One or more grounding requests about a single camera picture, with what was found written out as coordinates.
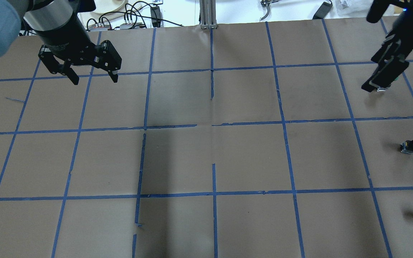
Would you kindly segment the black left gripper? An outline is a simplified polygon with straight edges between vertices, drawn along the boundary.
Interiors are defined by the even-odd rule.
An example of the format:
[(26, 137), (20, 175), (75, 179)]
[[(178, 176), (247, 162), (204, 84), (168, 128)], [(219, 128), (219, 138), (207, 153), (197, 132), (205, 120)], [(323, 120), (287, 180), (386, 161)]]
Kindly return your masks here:
[(53, 30), (38, 30), (37, 35), (44, 42), (38, 56), (50, 73), (64, 75), (78, 85), (79, 76), (72, 66), (89, 65), (105, 70), (113, 83), (118, 82), (120, 54), (109, 40), (93, 43), (79, 21), (67, 22)]

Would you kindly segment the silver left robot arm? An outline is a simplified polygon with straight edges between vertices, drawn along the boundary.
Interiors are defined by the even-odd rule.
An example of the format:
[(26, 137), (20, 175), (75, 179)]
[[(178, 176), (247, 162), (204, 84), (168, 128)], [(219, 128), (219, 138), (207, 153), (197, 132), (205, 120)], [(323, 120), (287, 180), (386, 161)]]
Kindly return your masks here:
[(94, 44), (77, 16), (95, 9), (93, 0), (0, 0), (0, 57), (25, 22), (44, 43), (38, 56), (50, 73), (77, 85), (72, 67), (88, 65), (105, 70), (116, 83), (121, 56), (109, 40)]

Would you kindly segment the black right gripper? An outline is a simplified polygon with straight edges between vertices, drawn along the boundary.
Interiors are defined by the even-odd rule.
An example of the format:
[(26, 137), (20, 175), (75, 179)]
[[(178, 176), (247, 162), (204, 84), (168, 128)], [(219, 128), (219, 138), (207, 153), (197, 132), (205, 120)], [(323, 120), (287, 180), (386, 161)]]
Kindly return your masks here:
[(367, 13), (369, 23), (377, 23), (383, 17), (389, 5), (403, 8), (392, 25), (380, 49), (372, 56), (371, 61), (378, 64), (371, 77), (362, 84), (361, 89), (367, 92), (386, 91), (408, 67), (406, 60), (389, 60), (396, 54), (407, 57), (413, 50), (413, 0), (374, 0)]

